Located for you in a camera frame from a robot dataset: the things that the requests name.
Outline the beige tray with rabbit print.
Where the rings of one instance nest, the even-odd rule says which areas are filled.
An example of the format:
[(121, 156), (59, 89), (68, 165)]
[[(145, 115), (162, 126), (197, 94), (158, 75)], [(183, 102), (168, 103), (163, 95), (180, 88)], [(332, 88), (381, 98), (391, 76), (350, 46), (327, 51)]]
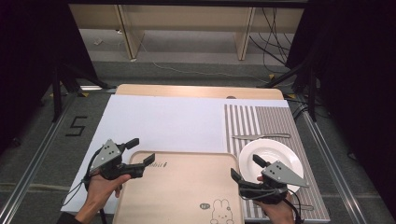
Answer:
[(113, 224), (244, 224), (228, 153), (157, 152), (124, 184)]

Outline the aluminium floor rail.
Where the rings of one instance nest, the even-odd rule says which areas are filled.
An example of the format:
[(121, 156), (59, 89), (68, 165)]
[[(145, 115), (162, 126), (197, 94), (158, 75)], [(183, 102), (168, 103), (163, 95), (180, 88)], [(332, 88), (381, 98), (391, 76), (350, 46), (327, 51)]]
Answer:
[(337, 188), (337, 191), (345, 205), (345, 208), (351, 218), (353, 224), (368, 224), (365, 215), (361, 210), (361, 206), (354, 196), (350, 186), (348, 185), (344, 175), (342, 174), (334, 156), (332, 155), (330, 148), (319, 129), (317, 123), (313, 121), (307, 112), (303, 113), (305, 123), (311, 132), (318, 150), (326, 164), (327, 169), (330, 172), (332, 181)]
[(57, 133), (60, 130), (64, 122), (64, 117), (69, 110), (71, 104), (74, 103), (77, 95), (75, 93), (69, 93), (64, 99), (64, 105), (61, 107), (62, 112), (59, 117), (53, 121), (47, 131), (44, 139), (41, 141), (37, 152), (33, 156), (29, 165), (27, 166), (25, 172), (23, 173), (20, 181), (16, 184), (14, 190), (12, 190), (7, 202), (0, 210), (0, 224), (10, 224), (11, 220), (14, 218), (21, 202), (30, 187), (30, 184), (34, 180), (39, 167), (41, 166), (43, 160), (46, 158), (52, 142), (54, 141)]

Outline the beige wooden desk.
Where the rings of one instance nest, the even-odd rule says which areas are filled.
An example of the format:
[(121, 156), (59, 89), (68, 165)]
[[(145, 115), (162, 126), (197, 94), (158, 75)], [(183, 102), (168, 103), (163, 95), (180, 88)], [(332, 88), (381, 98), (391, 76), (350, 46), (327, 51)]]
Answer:
[(69, 6), (80, 29), (122, 32), (131, 60), (147, 30), (232, 32), (237, 58), (245, 59), (251, 33), (294, 34), (303, 11), (282, 7), (183, 7), (88, 5)]

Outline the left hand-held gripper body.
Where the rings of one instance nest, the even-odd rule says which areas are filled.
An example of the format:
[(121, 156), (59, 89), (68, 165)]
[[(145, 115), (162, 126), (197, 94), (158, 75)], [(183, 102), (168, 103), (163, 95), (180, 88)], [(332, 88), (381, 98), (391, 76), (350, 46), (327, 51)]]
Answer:
[(100, 175), (107, 180), (114, 180), (121, 175), (130, 175), (131, 178), (142, 177), (146, 168), (143, 163), (122, 162), (122, 154), (126, 150), (125, 144), (116, 144), (112, 139), (108, 139), (92, 157), (89, 177)]

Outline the silver table knife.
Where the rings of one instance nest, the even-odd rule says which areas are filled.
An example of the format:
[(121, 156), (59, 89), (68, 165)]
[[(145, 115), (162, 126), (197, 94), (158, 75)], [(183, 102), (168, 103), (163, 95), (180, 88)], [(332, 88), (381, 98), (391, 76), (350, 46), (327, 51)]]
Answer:
[(233, 135), (232, 138), (242, 139), (242, 140), (257, 140), (261, 138), (291, 138), (288, 133), (268, 133), (268, 134), (246, 134), (246, 135)]

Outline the white board sheet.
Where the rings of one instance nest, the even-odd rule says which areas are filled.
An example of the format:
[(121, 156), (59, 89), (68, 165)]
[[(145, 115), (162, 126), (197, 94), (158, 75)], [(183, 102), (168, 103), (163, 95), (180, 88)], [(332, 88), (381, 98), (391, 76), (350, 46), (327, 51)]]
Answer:
[(226, 105), (289, 106), (284, 100), (112, 95), (72, 186), (80, 183), (93, 153), (108, 139), (117, 144), (140, 140), (123, 153), (125, 161), (137, 150), (224, 152)]

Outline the person's right hand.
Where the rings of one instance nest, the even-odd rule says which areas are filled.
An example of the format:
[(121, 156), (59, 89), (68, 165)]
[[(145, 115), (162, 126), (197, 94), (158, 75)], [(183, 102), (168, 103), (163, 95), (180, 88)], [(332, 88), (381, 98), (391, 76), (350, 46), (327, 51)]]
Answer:
[(294, 224), (293, 211), (287, 203), (266, 204), (258, 201), (254, 203), (269, 217), (272, 224)]

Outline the white plate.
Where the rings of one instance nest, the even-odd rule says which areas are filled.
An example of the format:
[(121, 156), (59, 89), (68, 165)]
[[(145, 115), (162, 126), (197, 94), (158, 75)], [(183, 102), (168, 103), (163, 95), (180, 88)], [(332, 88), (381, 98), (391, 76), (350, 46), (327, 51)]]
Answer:
[(261, 174), (262, 170), (253, 161), (254, 154), (271, 163), (281, 161), (299, 177), (304, 178), (302, 163), (289, 147), (276, 140), (258, 139), (242, 147), (238, 156), (240, 174), (248, 182), (258, 183), (257, 177)]

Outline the black metal stand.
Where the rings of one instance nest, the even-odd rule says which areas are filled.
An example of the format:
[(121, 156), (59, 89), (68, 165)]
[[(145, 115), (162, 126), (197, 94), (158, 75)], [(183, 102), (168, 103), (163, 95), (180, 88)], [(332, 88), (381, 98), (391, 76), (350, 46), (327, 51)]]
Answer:
[(308, 114), (313, 121), (316, 121), (315, 100), (317, 80), (314, 67), (315, 55), (313, 53), (309, 53), (300, 64), (291, 68), (289, 72), (281, 75), (280, 77), (271, 80), (269, 83), (263, 84), (262, 88), (271, 89), (292, 76), (296, 76), (292, 84), (292, 89), (295, 93), (301, 93), (305, 87), (308, 88)]
[(93, 68), (90, 71), (85, 71), (70, 63), (56, 63), (53, 66), (51, 74), (54, 104), (53, 121), (57, 121), (64, 111), (61, 86), (64, 86), (68, 93), (75, 95), (82, 94), (82, 87), (78, 83), (78, 78), (86, 79), (102, 90), (116, 89), (116, 86), (106, 84), (100, 80)]

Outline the grey striped placemat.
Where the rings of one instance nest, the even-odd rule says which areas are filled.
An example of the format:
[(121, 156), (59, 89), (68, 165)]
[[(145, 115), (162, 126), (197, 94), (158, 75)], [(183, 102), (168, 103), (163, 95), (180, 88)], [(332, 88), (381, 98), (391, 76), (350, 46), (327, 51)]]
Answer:
[(330, 217), (322, 200), (321, 194), (309, 161), (305, 155), (304, 147), (298, 134), (294, 119), (287, 106), (255, 106), (255, 105), (226, 105), (225, 117), (225, 146), (229, 153), (238, 156), (246, 144), (255, 140), (242, 140), (232, 138), (233, 135), (288, 133), (291, 138), (261, 138), (276, 140), (289, 147), (300, 159), (304, 169), (304, 180), (309, 186), (299, 187), (291, 191), (296, 204), (313, 205), (313, 211), (302, 210), (304, 224), (328, 223)]

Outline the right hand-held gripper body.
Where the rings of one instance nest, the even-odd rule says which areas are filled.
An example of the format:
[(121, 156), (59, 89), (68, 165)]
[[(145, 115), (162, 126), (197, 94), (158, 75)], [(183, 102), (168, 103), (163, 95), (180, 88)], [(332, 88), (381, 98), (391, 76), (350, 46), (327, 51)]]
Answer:
[(307, 188), (309, 184), (281, 161), (243, 162), (238, 178), (240, 196), (245, 200), (259, 201), (267, 204), (282, 202), (288, 191), (299, 187)]

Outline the black curtain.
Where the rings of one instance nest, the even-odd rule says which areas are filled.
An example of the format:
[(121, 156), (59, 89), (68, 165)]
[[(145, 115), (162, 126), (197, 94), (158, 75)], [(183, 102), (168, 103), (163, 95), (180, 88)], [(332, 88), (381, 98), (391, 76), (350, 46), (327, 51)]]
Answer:
[(67, 0), (0, 0), (0, 154), (52, 82), (97, 79)]
[(307, 0), (287, 67), (326, 28), (322, 99), (396, 219), (396, 0)]

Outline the person's left hand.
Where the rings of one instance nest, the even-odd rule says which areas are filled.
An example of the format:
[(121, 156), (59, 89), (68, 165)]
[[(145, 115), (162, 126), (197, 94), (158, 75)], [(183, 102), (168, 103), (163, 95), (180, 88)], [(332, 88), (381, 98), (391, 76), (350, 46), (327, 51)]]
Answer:
[(114, 180), (107, 180), (100, 175), (95, 175), (91, 179), (87, 199), (83, 205), (85, 213), (95, 215), (100, 209), (105, 207), (107, 200), (112, 194), (119, 198), (121, 186), (130, 179), (130, 175), (121, 175)]

